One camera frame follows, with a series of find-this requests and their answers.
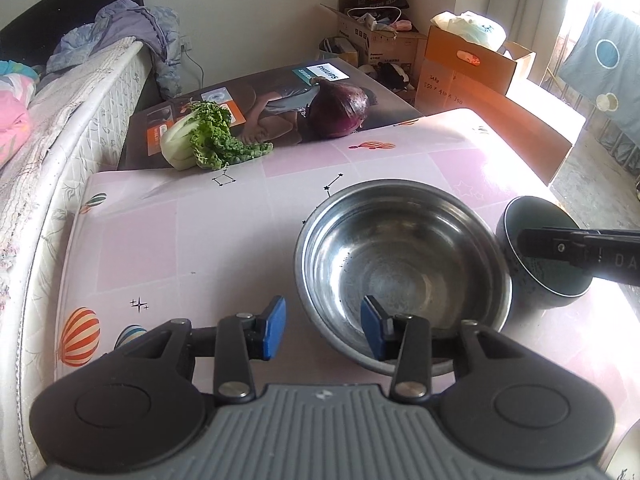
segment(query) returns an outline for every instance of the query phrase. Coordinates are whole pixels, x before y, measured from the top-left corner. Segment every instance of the bowl rim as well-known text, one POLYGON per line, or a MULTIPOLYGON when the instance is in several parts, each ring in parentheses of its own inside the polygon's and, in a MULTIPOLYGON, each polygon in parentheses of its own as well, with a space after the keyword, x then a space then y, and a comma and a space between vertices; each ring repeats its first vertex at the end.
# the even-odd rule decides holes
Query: bowl rim
MULTIPOLYGON (((500 330, 502 330, 504 323, 507 320, 507 316, 509 315, 513 287, 511 284, 511 275, 509 274, 509 267, 507 266, 504 254, 502 253, 500 244, 498 243, 494 232, 486 224, 486 222, 482 220, 482 218, 480 218, 478 214, 473 211, 468 205, 462 202, 462 200, 453 196, 451 193, 444 191, 443 189, 430 186, 429 184, 425 184, 423 182, 417 182, 415 180, 405 180, 400 178, 381 178, 377 180, 367 180, 365 182, 353 184, 352 186, 345 187, 344 189, 341 189, 340 191, 325 199, 320 205, 318 205, 318 207, 316 207, 316 209, 314 209, 311 215, 309 215, 308 219, 305 221, 304 227, 298 235, 298 240, 296 241, 296 248, 294 252, 294 275, 296 278, 298 297, 302 302, 302 306, 308 318, 318 329, 322 337, 326 339, 335 350, 347 356, 349 359, 357 362, 357 364, 363 366, 367 370, 391 376, 396 369, 395 365, 377 361, 372 357, 361 354, 360 352, 349 346, 347 343, 345 343, 342 339, 340 339, 340 337, 335 335, 335 333, 331 330, 331 327, 327 325, 327 323, 314 307, 311 296, 308 293, 308 288, 306 287, 305 273, 303 272, 303 262, 306 256, 309 235, 314 230, 320 219, 325 215, 325 213, 327 213, 329 209, 335 206, 336 203, 344 200, 352 194, 363 192, 364 190, 380 186, 409 186, 417 187, 423 191, 431 192, 438 197, 452 203, 457 208, 462 209, 466 214, 471 216, 471 218, 475 222, 477 222, 481 228, 483 228, 487 232, 488 238, 492 241, 492 245, 494 246, 495 259, 498 264, 500 273, 503 276, 502 281, 504 284, 502 287, 503 301, 497 309, 497 315, 494 319, 494 322, 492 322, 491 324, 491 328, 493 328, 497 332, 500 332, 500 330)), ((432 374, 434 376, 444 375, 452 371, 452 361, 434 364, 432 367, 432 374)))
POLYGON ((542 200, 544 202, 547 202, 549 204, 552 204, 554 206, 556 206, 560 211, 562 211, 569 220, 571 220, 571 222, 573 222, 575 224, 575 228, 578 230, 581 230, 581 227, 576 223, 576 221, 572 218, 571 215, 569 215, 569 213, 567 211, 565 211, 564 209, 562 209, 561 207, 558 206, 558 204, 554 204, 553 202, 551 202, 551 200, 547 200, 545 198, 541 198, 539 196, 534 196, 534 195, 522 195, 522 196, 517 196, 516 198, 512 199, 508 204, 507 207, 504 209, 504 214, 502 215, 502 227, 504 228, 504 237, 507 240, 507 243, 509 244, 509 248, 511 250, 511 253, 513 253, 513 255, 516 257, 518 264, 527 271, 527 274, 538 284, 540 285, 542 288, 544 288, 545 290, 548 290, 549 292, 551 292, 552 294, 559 296, 560 298, 580 298, 581 296, 584 296, 589 289, 591 288, 591 283, 589 282, 589 285, 587 285, 587 287, 580 292, 579 294, 563 294, 562 292, 558 292, 556 290, 553 290, 552 288, 549 288, 548 286, 546 286, 544 283, 542 283, 539 279, 537 279, 533 273, 529 270, 529 268, 524 264, 524 262, 522 261, 520 255, 518 254, 518 251, 516 251, 516 247, 514 247, 512 241, 511 241, 511 235, 509 234, 509 230, 507 229, 507 216, 509 215, 509 209, 511 208, 511 206, 513 204, 515 204, 518 200, 521 199, 529 199, 529 198, 534 198, 536 200, 542 200))

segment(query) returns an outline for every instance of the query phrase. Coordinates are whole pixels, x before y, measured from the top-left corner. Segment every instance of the power cord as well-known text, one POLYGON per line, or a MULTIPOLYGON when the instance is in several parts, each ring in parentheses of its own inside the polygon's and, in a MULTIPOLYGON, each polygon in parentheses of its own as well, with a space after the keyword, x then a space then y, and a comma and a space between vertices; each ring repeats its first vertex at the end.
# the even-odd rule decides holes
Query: power cord
POLYGON ((189 59, 191 59, 191 62, 196 64, 197 67, 200 69, 200 72, 202 72, 202 78, 200 79, 200 90, 202 90, 202 88, 204 87, 204 70, 202 69, 202 67, 200 66, 200 64, 193 59, 193 57, 189 56, 189 53, 187 52, 187 50, 184 48, 184 45, 181 47, 182 52, 184 53, 184 55, 186 57, 188 57, 189 59))

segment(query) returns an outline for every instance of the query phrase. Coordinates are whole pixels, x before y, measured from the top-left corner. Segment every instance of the metal bowl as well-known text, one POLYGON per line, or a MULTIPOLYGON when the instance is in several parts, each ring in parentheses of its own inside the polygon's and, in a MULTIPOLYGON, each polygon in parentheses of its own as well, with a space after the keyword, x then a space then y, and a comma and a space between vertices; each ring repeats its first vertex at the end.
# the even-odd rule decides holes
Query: metal bowl
MULTIPOLYGON (((417 314, 436 328, 474 319, 500 330, 511 279, 494 234, 460 200, 410 180, 373 180, 343 189, 316 208, 296 246, 302 304, 331 345, 375 372, 360 325, 372 294, 390 314, 417 314)), ((433 374, 451 371, 434 363, 433 374)))
POLYGON ((514 198, 498 222, 496 234, 511 273, 513 299, 536 308, 566 306, 589 290, 592 277, 568 262, 521 256, 518 235, 540 227, 580 229, 557 205, 537 196, 514 198))

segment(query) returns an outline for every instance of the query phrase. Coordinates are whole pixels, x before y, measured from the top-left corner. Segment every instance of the gray curtain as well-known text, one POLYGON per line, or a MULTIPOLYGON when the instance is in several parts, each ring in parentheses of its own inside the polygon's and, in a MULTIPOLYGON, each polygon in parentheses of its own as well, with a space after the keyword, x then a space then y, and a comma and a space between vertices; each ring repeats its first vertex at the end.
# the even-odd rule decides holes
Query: gray curtain
POLYGON ((487 16, 507 38, 536 53, 529 79, 542 82, 560 32, 568 0, 489 0, 487 16))

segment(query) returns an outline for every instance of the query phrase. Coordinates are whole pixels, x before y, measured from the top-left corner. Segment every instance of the blue rubber tip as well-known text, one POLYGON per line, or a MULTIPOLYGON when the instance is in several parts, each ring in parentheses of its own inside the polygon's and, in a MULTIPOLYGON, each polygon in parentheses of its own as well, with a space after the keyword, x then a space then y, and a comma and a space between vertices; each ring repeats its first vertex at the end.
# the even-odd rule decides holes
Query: blue rubber tip
POLYGON ((360 323, 373 357, 382 361, 385 356, 386 342, 382 335, 380 316, 366 300, 362 300, 360 304, 360 323))
POLYGON ((274 358, 277 354, 286 323, 287 303, 283 297, 280 297, 267 320, 267 328, 262 342, 262 355, 265 361, 274 358))

